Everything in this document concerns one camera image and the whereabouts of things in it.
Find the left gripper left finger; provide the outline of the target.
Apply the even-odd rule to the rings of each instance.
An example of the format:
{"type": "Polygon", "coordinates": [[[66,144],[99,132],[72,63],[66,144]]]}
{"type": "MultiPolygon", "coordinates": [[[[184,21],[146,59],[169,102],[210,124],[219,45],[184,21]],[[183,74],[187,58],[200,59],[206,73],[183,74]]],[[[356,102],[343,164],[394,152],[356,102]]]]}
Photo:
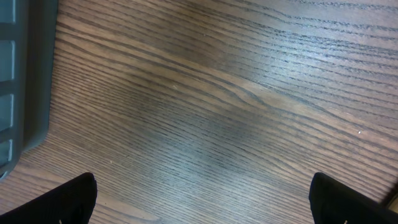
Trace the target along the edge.
{"type": "Polygon", "coordinates": [[[88,224],[96,205],[97,183],[86,172],[1,215],[1,224],[88,224]]]}

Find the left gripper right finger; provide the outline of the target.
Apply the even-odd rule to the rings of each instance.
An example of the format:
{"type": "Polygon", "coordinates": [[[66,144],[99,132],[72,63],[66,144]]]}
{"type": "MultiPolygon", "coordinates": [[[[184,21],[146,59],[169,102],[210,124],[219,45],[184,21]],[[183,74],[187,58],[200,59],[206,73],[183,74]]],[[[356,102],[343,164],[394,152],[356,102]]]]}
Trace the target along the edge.
{"type": "Polygon", "coordinates": [[[317,172],[309,191],[315,224],[397,224],[397,213],[317,172]]]}

